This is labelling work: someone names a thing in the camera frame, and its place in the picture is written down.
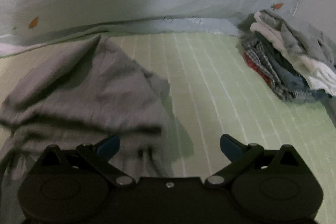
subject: green surface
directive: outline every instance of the green surface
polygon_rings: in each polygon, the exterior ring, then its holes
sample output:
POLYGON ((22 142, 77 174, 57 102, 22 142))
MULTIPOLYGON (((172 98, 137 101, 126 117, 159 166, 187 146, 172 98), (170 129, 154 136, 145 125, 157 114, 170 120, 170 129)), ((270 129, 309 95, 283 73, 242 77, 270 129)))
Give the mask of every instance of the green surface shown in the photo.
MULTIPOLYGON (((322 104, 280 101, 245 64, 235 37, 168 33, 115 37, 113 41, 142 66, 169 79, 175 118, 165 146, 175 176, 204 179, 227 165, 229 161, 219 148, 223 133, 267 149, 279 149, 289 143, 298 150, 324 190, 317 220, 321 224, 334 223, 336 129, 322 104)), ((71 43, 1 59, 0 99, 32 67, 67 47, 71 43)), ((6 136, 8 132, 3 131, 0 146, 6 136)))

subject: bed sheet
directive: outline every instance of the bed sheet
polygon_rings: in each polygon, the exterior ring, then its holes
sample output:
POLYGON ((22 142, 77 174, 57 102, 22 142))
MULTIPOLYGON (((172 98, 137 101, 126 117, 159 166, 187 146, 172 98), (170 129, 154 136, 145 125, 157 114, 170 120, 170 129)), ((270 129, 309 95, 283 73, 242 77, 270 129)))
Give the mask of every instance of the bed sheet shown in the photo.
MULTIPOLYGON (((228 159, 219 138, 228 133, 266 149, 294 145, 324 190, 320 224, 336 219, 336 129, 321 103, 280 101, 248 68, 236 37, 210 33, 166 33, 114 37, 130 57, 168 78, 174 131, 169 157, 175 176, 218 171, 228 159)), ((0 59, 0 101, 28 71, 73 43, 51 45, 0 59)), ((0 129, 0 147, 9 135, 0 129)))

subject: stack of folded clothes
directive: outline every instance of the stack of folded clothes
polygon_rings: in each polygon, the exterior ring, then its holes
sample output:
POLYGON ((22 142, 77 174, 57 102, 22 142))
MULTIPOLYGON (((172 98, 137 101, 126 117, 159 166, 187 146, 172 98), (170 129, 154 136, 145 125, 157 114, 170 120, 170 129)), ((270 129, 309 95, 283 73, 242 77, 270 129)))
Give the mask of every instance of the stack of folded clothes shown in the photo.
POLYGON ((313 103, 336 96, 336 43, 311 24, 270 10, 254 14, 242 41, 249 67, 283 101, 313 103))

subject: white folded garment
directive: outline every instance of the white folded garment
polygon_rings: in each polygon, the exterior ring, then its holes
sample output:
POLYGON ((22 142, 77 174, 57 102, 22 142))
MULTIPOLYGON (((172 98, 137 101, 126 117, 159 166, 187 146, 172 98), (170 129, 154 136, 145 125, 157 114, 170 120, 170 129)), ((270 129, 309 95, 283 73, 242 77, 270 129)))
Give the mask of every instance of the white folded garment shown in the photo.
POLYGON ((282 56, 291 63, 293 68, 306 80, 312 90, 324 89, 326 93, 336 96, 336 74, 324 63, 309 58, 307 55, 289 55, 279 31, 271 28, 260 19, 260 12, 254 15, 256 23, 250 27, 252 32, 258 31, 282 56))

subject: red cloth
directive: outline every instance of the red cloth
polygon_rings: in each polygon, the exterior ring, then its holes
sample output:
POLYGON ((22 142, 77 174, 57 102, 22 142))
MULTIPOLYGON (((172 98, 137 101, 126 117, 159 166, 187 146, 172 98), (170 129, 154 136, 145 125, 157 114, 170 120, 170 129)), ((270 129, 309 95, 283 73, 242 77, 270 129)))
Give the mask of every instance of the red cloth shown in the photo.
POLYGON ((266 84, 268 86, 270 86, 270 79, 259 69, 259 67, 256 64, 254 64, 252 62, 252 60, 248 57, 248 55, 246 54, 246 52, 244 52, 244 58, 245 58, 245 61, 246 61, 247 65, 251 69, 255 70, 265 80, 266 84))

